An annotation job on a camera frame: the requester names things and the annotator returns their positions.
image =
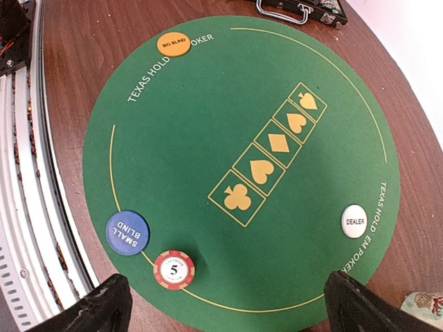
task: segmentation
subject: aluminum track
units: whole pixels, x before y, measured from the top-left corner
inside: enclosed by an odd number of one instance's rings
[[[0,287],[20,331],[99,282],[63,187],[44,85],[43,1],[29,68],[0,77]]]

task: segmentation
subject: screw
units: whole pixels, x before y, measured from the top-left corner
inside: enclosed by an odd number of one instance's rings
[[[28,277],[28,271],[25,269],[21,270],[20,277],[22,277],[23,279],[26,279]]]

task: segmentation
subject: red poker chip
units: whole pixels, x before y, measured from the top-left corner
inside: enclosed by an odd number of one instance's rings
[[[171,291],[179,291],[192,283],[195,265],[187,254],[178,250],[168,250],[154,263],[156,281]]]

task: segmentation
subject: black plastic part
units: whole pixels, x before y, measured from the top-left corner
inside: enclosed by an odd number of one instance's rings
[[[18,0],[0,0],[0,37],[5,42],[18,36],[28,23]]]
[[[14,45],[0,57],[0,76],[13,73],[30,64],[35,0],[25,3],[20,7],[27,18],[26,24],[20,28],[21,30],[18,37],[11,39],[14,41]]]
[[[309,20],[319,21],[333,28],[340,29],[347,23],[347,16],[340,1],[338,3],[341,7],[341,14],[335,14],[331,10],[321,7],[316,0],[263,0],[262,5],[303,16],[303,11],[299,7],[300,4],[303,4],[313,9],[313,12],[309,14]]]
[[[333,272],[325,285],[332,332],[441,332],[384,302],[344,272]]]
[[[115,274],[77,304],[28,332],[127,332],[131,310],[129,282]]]

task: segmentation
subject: black case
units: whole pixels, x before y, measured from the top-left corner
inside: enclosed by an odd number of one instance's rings
[[[338,1],[338,3],[341,8],[341,14],[335,14],[331,10],[319,6],[317,3],[318,0],[262,0],[263,6],[283,9],[287,12],[292,12],[302,16],[303,11],[300,9],[299,5],[305,5],[313,9],[312,13],[309,14],[309,19],[319,21],[333,28],[341,29],[347,23],[347,17],[340,1]]]

